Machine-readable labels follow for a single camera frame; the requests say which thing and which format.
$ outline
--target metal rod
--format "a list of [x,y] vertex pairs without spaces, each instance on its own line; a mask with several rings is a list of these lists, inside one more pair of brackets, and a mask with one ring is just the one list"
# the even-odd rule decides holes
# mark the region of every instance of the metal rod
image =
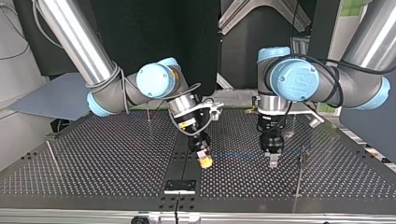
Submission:
[[52,157],[55,161],[57,161],[56,156],[55,156],[55,153],[53,153],[52,146],[50,145],[50,141],[46,141],[46,143],[47,143],[47,146],[49,147],[49,152],[50,152],[51,157]]
[[38,0],[50,29],[89,85],[111,77],[115,67],[74,0]]
[[369,5],[343,57],[358,66],[384,70],[396,59],[396,1]]

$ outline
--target thin wire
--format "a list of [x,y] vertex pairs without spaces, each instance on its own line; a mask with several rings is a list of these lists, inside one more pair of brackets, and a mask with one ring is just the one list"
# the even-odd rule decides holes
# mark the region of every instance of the thin wire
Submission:
[[[4,3],[2,3],[2,4],[0,5],[0,8],[1,8],[1,7],[8,8],[8,9],[10,9],[15,15],[18,15],[18,13],[15,11],[14,8],[12,8],[12,7],[10,7],[10,6],[6,5],[6,4],[4,4]],[[29,49],[29,43],[26,41],[25,37],[21,34],[21,32],[20,32],[20,31],[17,29],[17,27],[14,25],[14,23],[12,23],[11,19],[10,19],[10,18],[8,17],[8,15],[3,11],[3,9],[1,9],[1,10],[2,10],[3,14],[6,16],[6,18],[7,18],[8,22],[9,22],[9,24],[11,24],[11,26],[14,28],[15,32],[26,42],[26,47],[24,48],[24,50],[23,50],[21,53],[18,53],[18,54],[15,54],[15,55],[11,55],[11,56],[7,56],[7,57],[4,57],[4,58],[0,58],[0,60],[13,59],[13,58],[19,57],[19,56],[23,55],[24,53],[26,53],[26,51]]]
[[85,86],[87,88],[89,88],[91,90],[92,94],[95,94],[99,91],[102,91],[104,88],[106,88],[108,85],[110,85],[114,79],[116,79],[116,77],[118,77],[119,75],[121,76],[121,88],[122,88],[122,101],[123,101],[123,105],[124,105],[124,109],[125,112],[127,114],[129,114],[129,107],[128,107],[128,101],[126,98],[126,94],[128,94],[128,92],[126,91],[126,83],[128,82],[128,78],[125,77],[124,71],[122,70],[122,68],[120,68],[115,62],[114,63],[114,71],[110,76],[110,79],[107,80],[106,82],[100,82],[94,85],[88,85],[85,84]]
[[26,53],[26,51],[28,49],[29,49],[29,44],[26,44],[26,48],[21,53],[18,53],[18,54],[12,55],[12,56],[8,56],[8,57],[5,57],[5,58],[0,58],[0,60],[7,60],[7,59],[13,59],[13,58],[19,57],[22,54]]
[[[341,86],[338,78],[336,77],[334,71],[332,69],[330,69],[330,67],[326,66],[324,63],[319,61],[318,59],[313,58],[313,57],[308,56],[308,55],[304,55],[304,54],[301,54],[301,53],[294,53],[294,54],[289,54],[289,55],[282,56],[282,57],[279,57],[279,58],[273,60],[272,62],[270,62],[270,64],[264,70],[264,77],[263,77],[264,80],[267,79],[271,69],[275,66],[275,64],[280,63],[280,62],[282,62],[284,60],[287,60],[287,59],[290,59],[290,58],[306,59],[309,62],[314,62],[314,63],[317,63],[319,66],[321,66],[332,77],[332,79],[334,81],[334,85],[336,86],[336,88],[337,88],[337,90],[339,92],[339,102],[338,102],[338,104],[337,105],[329,105],[329,106],[331,106],[331,107],[339,107],[339,106],[341,106],[344,103],[344,92],[343,92],[342,86]],[[267,82],[264,82],[264,84],[268,88],[268,90],[271,90],[271,87],[269,87]]]
[[9,5],[5,4],[5,3],[0,2],[0,9],[3,11],[3,14],[6,16],[6,18],[7,18],[8,22],[9,22],[9,24],[11,24],[11,26],[12,26],[12,28],[15,30],[15,32],[17,32],[17,34],[18,34],[23,40],[26,41],[26,38],[24,37],[24,35],[23,35],[23,34],[18,30],[18,28],[14,25],[14,23],[11,21],[11,19],[9,18],[9,16],[7,15],[7,13],[2,9],[2,7],[8,8],[12,13],[14,13],[15,16],[18,17],[17,11],[16,11],[13,7],[11,7],[11,6],[9,6]]
[[187,136],[191,136],[191,137],[193,137],[193,136],[201,133],[203,130],[205,130],[207,128],[207,126],[209,126],[210,122],[212,122],[212,120],[213,120],[212,116],[209,115],[209,120],[207,121],[206,125],[204,125],[204,127],[202,127],[200,130],[196,131],[195,133],[188,133],[188,132],[182,130],[180,127],[178,127],[178,124],[175,122],[170,109],[168,109],[168,112],[169,112],[169,117],[172,120],[172,123],[175,125],[175,127],[177,127],[178,130],[181,131],[182,133],[186,134]]
[[391,68],[385,69],[385,70],[373,70],[373,69],[370,69],[370,68],[360,67],[360,66],[358,66],[356,64],[348,63],[348,62],[345,62],[345,61],[336,61],[336,60],[333,60],[333,59],[318,59],[318,60],[319,61],[323,61],[323,62],[328,62],[328,63],[340,64],[340,65],[343,65],[345,67],[349,67],[349,68],[358,70],[360,72],[369,73],[369,74],[373,74],[373,75],[380,75],[380,76],[396,71],[396,65],[394,65]]
[[33,0],[33,16],[35,18],[35,24],[37,25],[38,30],[41,32],[41,34],[48,39],[50,43],[55,45],[56,47],[63,49],[62,45],[56,43],[54,40],[52,40],[46,32],[44,32],[43,28],[41,27],[40,21],[38,20],[38,15],[37,15],[37,0]]
[[296,22],[296,14],[297,14],[297,9],[298,9],[298,2],[296,1],[296,7],[294,9],[294,14],[293,14],[293,20],[291,23],[291,38],[290,38],[290,51],[293,54],[294,53],[294,23]]
[[180,97],[180,96],[182,96],[182,95],[185,95],[185,94],[187,94],[187,93],[190,93],[190,92],[192,92],[192,91],[195,91],[195,90],[197,90],[198,88],[200,88],[201,87],[201,83],[195,83],[195,84],[193,84],[192,86],[190,86],[189,87],[189,89],[188,90],[186,90],[186,91],[183,91],[183,92],[181,92],[181,93],[179,93],[179,94],[177,94],[177,95],[172,95],[172,96],[169,96],[169,97],[151,97],[151,99],[156,99],[156,100],[173,100],[173,99],[175,99],[175,98],[177,98],[177,97]]
[[258,131],[259,133],[269,133],[269,132],[271,132],[272,130],[278,128],[279,125],[283,122],[283,120],[286,119],[286,118],[288,117],[289,112],[291,111],[291,106],[292,106],[292,105],[293,105],[293,101],[290,101],[290,102],[289,102],[288,109],[286,110],[286,112],[285,112],[285,114],[282,116],[282,118],[277,122],[276,126],[270,128],[270,129],[268,129],[268,130],[263,130],[263,129],[260,129],[260,128],[259,128],[260,125],[259,125],[259,122],[258,122],[258,123],[256,124],[256,129],[257,129],[257,131]]

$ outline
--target yellow component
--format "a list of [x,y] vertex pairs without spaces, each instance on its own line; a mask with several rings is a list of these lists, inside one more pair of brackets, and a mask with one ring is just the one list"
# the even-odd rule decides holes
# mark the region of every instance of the yellow component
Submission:
[[172,69],[172,76],[173,76],[175,79],[178,79],[178,72]]
[[213,160],[211,156],[205,156],[199,159],[199,163],[201,163],[201,168],[206,169],[212,166]]
[[185,128],[186,127],[186,122],[182,122],[178,124],[179,128]]

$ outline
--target black cable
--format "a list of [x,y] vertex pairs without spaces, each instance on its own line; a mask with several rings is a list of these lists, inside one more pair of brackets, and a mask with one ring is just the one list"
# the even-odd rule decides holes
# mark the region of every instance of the black cable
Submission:
[[207,97],[206,99],[204,99],[204,103],[206,103],[208,100],[212,101],[212,103],[215,103],[215,100],[211,97]]
[[26,48],[21,53],[18,53],[18,54],[12,55],[12,56],[8,56],[5,58],[0,58],[0,60],[7,60],[7,59],[13,59],[13,58],[19,57],[22,54],[26,53],[26,51],[29,49],[29,46],[30,46],[29,44],[26,44]]
[[339,107],[339,106],[341,106],[344,103],[344,92],[343,92],[342,86],[340,84],[340,81],[337,78],[337,76],[334,73],[334,71],[330,67],[326,66],[326,64],[324,64],[321,61],[319,61],[318,59],[313,58],[313,57],[308,56],[308,55],[300,54],[300,53],[294,53],[294,54],[290,54],[290,55],[285,55],[285,56],[279,57],[279,58],[273,60],[272,62],[270,62],[268,64],[268,66],[264,70],[264,76],[263,76],[264,84],[265,84],[265,86],[267,87],[268,90],[271,90],[271,87],[267,83],[267,78],[268,78],[268,75],[270,74],[271,70],[274,68],[274,66],[276,64],[278,64],[278,63],[280,63],[280,62],[282,62],[284,60],[292,59],[292,58],[306,59],[309,62],[313,62],[313,63],[318,64],[326,72],[328,72],[329,75],[332,77],[332,79],[334,81],[334,85],[335,85],[336,89],[339,92],[339,102],[338,102],[338,104],[337,105],[331,105],[331,107]]
[[262,130],[262,129],[259,128],[260,125],[259,125],[259,122],[258,122],[258,123],[256,124],[256,129],[257,129],[257,131],[258,131],[259,133],[269,133],[269,132],[271,132],[272,130],[278,128],[279,125],[283,122],[283,120],[285,120],[285,119],[288,117],[289,112],[291,111],[291,106],[292,106],[292,105],[293,105],[293,101],[290,101],[290,102],[289,102],[288,109],[286,110],[285,114],[282,115],[282,118],[280,118],[280,120],[277,122],[277,125],[276,125],[276,126],[270,128],[270,129],[268,129],[268,130]]
[[293,43],[293,38],[294,38],[294,23],[296,22],[296,14],[297,14],[297,9],[298,9],[298,2],[296,1],[296,7],[294,9],[294,14],[293,14],[293,20],[291,22],[291,38],[290,38],[290,51],[293,54],[294,53],[294,43]]
[[348,62],[345,62],[345,61],[336,61],[336,60],[333,60],[333,59],[318,59],[318,60],[319,61],[323,61],[323,62],[328,62],[328,63],[340,64],[340,65],[343,65],[343,66],[348,67],[348,68],[355,69],[355,70],[360,71],[360,72],[369,73],[369,74],[373,74],[373,75],[380,75],[380,76],[396,71],[396,65],[394,65],[391,68],[385,69],[385,70],[373,70],[373,69],[370,69],[370,68],[360,67],[360,66],[358,66],[356,64],[348,63]]

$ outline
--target white wall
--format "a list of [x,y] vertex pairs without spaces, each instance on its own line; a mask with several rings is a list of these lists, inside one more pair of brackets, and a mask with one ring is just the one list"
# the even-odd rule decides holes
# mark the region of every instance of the white wall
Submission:
[[[0,2],[13,7],[11,0]],[[11,11],[2,9],[21,32],[18,18]],[[26,44],[0,11],[0,59],[21,53]],[[0,171],[42,144],[44,136],[51,131],[48,118],[5,109],[45,83],[30,49],[19,57],[0,60]]]

